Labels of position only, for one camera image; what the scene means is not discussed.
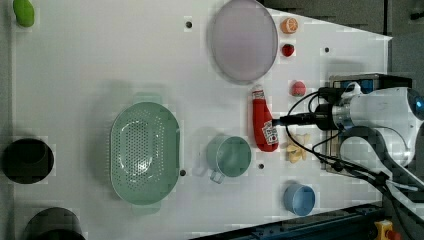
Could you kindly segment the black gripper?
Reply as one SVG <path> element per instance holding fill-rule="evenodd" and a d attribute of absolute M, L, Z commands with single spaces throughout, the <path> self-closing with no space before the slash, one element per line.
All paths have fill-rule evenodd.
<path fill-rule="evenodd" d="M 316 125 L 322 131 L 336 130 L 337 126 L 333 120 L 332 108 L 341 100 L 341 95 L 342 90 L 340 88 L 321 87 L 296 102 L 285 116 L 279 118 L 279 125 Z M 322 97 L 325 103 L 319 104 L 314 110 L 307 111 L 306 113 L 291 114 L 291 111 L 302 101 L 314 97 Z"/>

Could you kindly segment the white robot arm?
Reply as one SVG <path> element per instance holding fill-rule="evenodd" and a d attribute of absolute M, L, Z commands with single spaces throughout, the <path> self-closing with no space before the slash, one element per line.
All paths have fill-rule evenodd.
<path fill-rule="evenodd" d="M 408 87 L 373 90 L 359 84 L 346 88 L 321 87 L 311 94 L 325 100 L 315 110 L 287 113 L 274 126 L 315 125 L 333 131 L 336 154 L 308 150 L 336 172 L 369 182 L 383 195 L 423 217 L 423 181 L 407 166 L 416 153 L 423 126 L 423 98 Z"/>

